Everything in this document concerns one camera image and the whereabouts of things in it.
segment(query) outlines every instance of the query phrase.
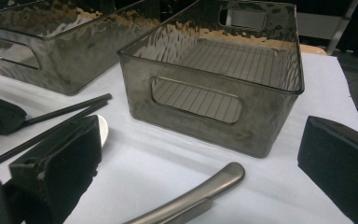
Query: table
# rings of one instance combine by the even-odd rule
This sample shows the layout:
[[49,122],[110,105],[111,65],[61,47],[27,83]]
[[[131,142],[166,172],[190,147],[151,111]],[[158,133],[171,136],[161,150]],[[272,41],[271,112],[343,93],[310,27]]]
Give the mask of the table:
[[[302,53],[302,60],[305,91],[265,159],[132,118],[119,64],[72,97],[0,76],[0,98],[32,118],[108,92],[114,96],[96,112],[110,126],[98,174],[65,223],[122,223],[193,189],[231,161],[242,164],[246,177],[191,223],[351,223],[297,167],[296,156],[308,115],[358,131],[358,114],[337,58]],[[72,115],[0,136],[0,154]],[[7,166],[14,159],[0,165],[2,182],[10,179]]]

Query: white tablecloth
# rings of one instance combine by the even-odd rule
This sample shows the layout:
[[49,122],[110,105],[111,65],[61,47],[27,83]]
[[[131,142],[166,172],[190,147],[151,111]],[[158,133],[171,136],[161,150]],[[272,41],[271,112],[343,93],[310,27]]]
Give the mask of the white tablecloth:
[[[358,114],[337,59],[306,53],[302,58],[305,92],[265,159],[133,119],[118,64],[72,97],[0,76],[0,98],[32,118],[108,92],[114,96],[96,113],[110,126],[98,175],[65,223],[122,223],[196,187],[231,161],[242,164],[246,177],[191,223],[351,223],[297,167],[296,157],[308,115],[358,131]],[[72,115],[0,136],[0,154]],[[13,160],[0,165],[2,182],[10,179]]]

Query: metal handle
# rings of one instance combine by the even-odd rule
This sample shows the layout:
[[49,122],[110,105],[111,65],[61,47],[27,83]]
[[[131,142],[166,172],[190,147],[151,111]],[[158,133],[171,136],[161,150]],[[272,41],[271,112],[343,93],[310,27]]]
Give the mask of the metal handle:
[[211,200],[213,198],[235,187],[244,177],[245,170],[243,167],[237,162],[231,162],[191,191],[124,224],[173,223],[173,221],[183,223],[183,221],[178,221],[177,217],[183,214],[191,214],[190,217],[183,218],[190,220],[200,215],[212,206]]

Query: brushed metal handle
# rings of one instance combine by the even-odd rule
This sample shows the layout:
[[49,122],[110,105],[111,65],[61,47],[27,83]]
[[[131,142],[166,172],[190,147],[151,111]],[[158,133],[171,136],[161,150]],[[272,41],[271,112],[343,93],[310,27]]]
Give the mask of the brushed metal handle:
[[212,199],[235,187],[244,177],[245,169],[231,162],[191,191],[124,224],[185,223],[206,212]]

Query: white table surface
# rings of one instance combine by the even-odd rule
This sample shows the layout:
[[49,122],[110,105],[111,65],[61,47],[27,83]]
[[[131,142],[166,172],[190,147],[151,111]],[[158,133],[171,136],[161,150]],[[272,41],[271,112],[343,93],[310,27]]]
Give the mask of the white table surface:
[[[109,105],[96,112],[110,126],[103,161],[65,223],[122,223],[196,187],[231,161],[242,164],[246,177],[191,223],[351,223],[297,167],[296,157],[309,115],[358,131],[358,114],[337,58],[303,53],[302,59],[305,91],[265,159],[135,120],[118,64],[72,97],[0,76],[0,98],[33,118],[108,92],[113,95]],[[0,136],[0,154],[72,115]],[[0,165],[2,182],[10,179],[7,166],[14,159]]]

